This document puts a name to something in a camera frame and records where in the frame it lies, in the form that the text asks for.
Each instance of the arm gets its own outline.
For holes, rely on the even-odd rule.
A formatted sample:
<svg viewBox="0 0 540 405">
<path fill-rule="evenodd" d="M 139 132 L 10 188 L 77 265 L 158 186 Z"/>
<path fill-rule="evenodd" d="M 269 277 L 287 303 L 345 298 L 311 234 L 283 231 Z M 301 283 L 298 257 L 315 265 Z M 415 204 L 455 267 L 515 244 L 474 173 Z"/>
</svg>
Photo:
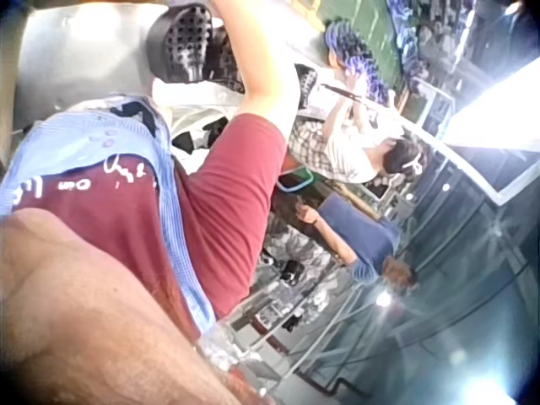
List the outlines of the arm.
<svg viewBox="0 0 540 405">
<path fill-rule="evenodd" d="M 327 120 L 324 122 L 324 127 L 322 128 L 322 136 L 326 143 L 334 133 L 341 131 L 352 104 L 352 100 L 342 97 L 332 108 L 330 114 L 328 114 Z"/>
<path fill-rule="evenodd" d="M 319 213 L 307 205 L 297 205 L 296 213 L 301 221 L 313 226 L 319 231 L 324 241 L 337 253 L 345 264 L 354 263 L 358 258 L 353 249 L 339 236 Z"/>
<path fill-rule="evenodd" d="M 251 113 L 273 123 L 288 138 L 300 86 L 287 49 L 274 40 L 261 0 L 213 0 L 224 21 L 246 87 L 238 114 Z"/>
<path fill-rule="evenodd" d="M 351 192 L 347 186 L 345 186 L 343 183 L 338 183 L 336 185 L 337 189 L 343 194 L 344 197 L 346 197 L 356 209 L 361 211 L 362 213 L 365 213 L 368 217 L 373 219 L 375 222 L 379 220 L 381 217 L 370 205 L 359 198 L 356 194 Z"/>
<path fill-rule="evenodd" d="M 354 103 L 353 117 L 354 125 L 358 128 L 360 133 L 366 134 L 369 131 L 373 131 L 373 127 L 370 124 L 370 114 L 364 104 Z"/>
</svg>

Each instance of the hand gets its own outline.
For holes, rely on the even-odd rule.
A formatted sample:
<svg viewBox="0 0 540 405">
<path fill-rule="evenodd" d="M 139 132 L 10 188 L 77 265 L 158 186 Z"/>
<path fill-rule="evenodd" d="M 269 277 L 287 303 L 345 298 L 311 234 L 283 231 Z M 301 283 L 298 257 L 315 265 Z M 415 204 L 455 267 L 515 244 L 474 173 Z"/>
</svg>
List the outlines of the hand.
<svg viewBox="0 0 540 405">
<path fill-rule="evenodd" d="M 319 219 L 319 213 L 315 209 L 300 203 L 296 204 L 296 216 L 307 224 L 313 224 Z"/>
<path fill-rule="evenodd" d="M 350 71 L 345 72 L 345 85 L 351 93 L 361 97 L 365 96 L 368 92 L 368 78 L 364 74 L 357 76 Z"/>
</svg>

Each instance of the woman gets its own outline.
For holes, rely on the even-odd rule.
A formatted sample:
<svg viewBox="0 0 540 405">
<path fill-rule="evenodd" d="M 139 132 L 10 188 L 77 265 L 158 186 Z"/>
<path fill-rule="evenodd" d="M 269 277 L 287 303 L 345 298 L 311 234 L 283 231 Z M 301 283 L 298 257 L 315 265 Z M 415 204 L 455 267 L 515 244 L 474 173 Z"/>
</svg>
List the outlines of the woman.
<svg viewBox="0 0 540 405">
<path fill-rule="evenodd" d="M 365 95 L 367 81 L 347 74 L 349 91 Z M 354 125 L 345 125 L 350 109 Z M 289 151 L 282 166 L 287 172 L 302 165 L 328 179 L 364 183 L 379 173 L 403 173 L 408 179 L 422 172 L 423 151 L 389 118 L 377 120 L 373 128 L 364 105 L 340 98 L 322 122 L 298 116 L 289 138 Z"/>
</svg>

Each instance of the sleeve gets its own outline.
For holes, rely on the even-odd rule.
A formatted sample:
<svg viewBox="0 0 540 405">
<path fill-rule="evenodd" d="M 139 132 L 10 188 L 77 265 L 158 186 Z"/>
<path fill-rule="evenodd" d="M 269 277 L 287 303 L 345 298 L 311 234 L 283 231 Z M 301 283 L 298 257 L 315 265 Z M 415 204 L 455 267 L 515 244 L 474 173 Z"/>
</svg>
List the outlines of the sleeve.
<svg viewBox="0 0 540 405">
<path fill-rule="evenodd" d="M 350 162 L 353 145 L 347 142 L 344 133 L 335 133 L 328 139 L 325 147 L 325 155 L 330 160 L 330 164 L 339 173 L 349 173 L 351 171 Z"/>
<path fill-rule="evenodd" d="M 360 257 L 349 264 L 347 268 L 356 280 L 365 285 L 373 284 L 379 278 L 379 274 L 373 266 L 364 262 Z"/>
<path fill-rule="evenodd" d="M 286 150 L 285 138 L 266 119 L 236 116 L 187 179 L 189 200 L 216 267 L 200 269 L 221 289 L 245 296 L 262 249 L 270 197 Z"/>
</svg>

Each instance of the blue striped shirt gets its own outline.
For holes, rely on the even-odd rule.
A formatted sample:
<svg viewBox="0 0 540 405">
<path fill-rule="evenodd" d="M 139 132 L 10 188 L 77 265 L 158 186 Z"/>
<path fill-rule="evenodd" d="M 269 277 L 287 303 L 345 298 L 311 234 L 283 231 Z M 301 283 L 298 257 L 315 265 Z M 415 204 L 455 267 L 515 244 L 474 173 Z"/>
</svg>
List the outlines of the blue striped shirt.
<svg viewBox="0 0 540 405">
<path fill-rule="evenodd" d="M 120 118 L 108 112 L 111 107 L 121 109 L 131 101 L 140 102 L 152 112 L 155 138 L 137 119 Z M 15 152 L 0 186 L 0 215 L 11 214 L 21 185 L 28 180 L 88 167 L 117 154 L 135 154 L 146 159 L 154 168 L 159 184 L 159 219 L 170 264 L 197 328 L 205 333 L 216 319 L 187 251 L 170 157 L 169 129 L 144 97 L 117 96 L 98 103 L 107 108 L 62 112 L 32 128 Z"/>
</svg>

